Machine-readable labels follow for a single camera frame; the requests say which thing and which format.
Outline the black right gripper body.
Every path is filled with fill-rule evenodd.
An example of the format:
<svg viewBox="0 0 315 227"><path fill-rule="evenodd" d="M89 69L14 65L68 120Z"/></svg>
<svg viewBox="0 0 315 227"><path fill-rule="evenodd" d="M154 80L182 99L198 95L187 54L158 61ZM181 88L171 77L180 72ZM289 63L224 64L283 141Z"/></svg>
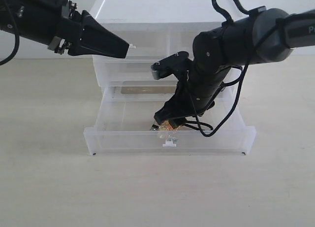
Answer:
<svg viewBox="0 0 315 227"><path fill-rule="evenodd" d="M203 113L225 77L226 74L190 74L187 80L181 79L177 83L172 97L174 104L186 116L192 115L194 110Z"/></svg>

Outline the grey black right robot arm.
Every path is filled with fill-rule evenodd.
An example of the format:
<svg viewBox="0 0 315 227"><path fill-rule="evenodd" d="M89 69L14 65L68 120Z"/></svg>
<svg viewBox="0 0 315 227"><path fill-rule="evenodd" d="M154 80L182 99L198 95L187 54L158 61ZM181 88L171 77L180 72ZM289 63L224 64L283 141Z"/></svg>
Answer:
<svg viewBox="0 0 315 227"><path fill-rule="evenodd" d="M174 128L182 126L187 117L202 116L214 106L231 69L281 62L295 48L314 43L314 11L290 15L272 8L201 32L192 53L180 51L152 65L156 80L170 75L178 80L174 95L154 119L159 125L167 121Z"/></svg>

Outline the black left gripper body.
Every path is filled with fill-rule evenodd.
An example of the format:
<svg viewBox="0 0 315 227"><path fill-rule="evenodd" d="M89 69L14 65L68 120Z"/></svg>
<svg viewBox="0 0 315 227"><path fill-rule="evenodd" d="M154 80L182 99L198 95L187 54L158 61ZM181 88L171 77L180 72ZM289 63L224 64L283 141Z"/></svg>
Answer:
<svg viewBox="0 0 315 227"><path fill-rule="evenodd" d="M25 38L56 54L80 47L82 13L71 0L0 0L0 29L14 37L11 56Z"/></svg>

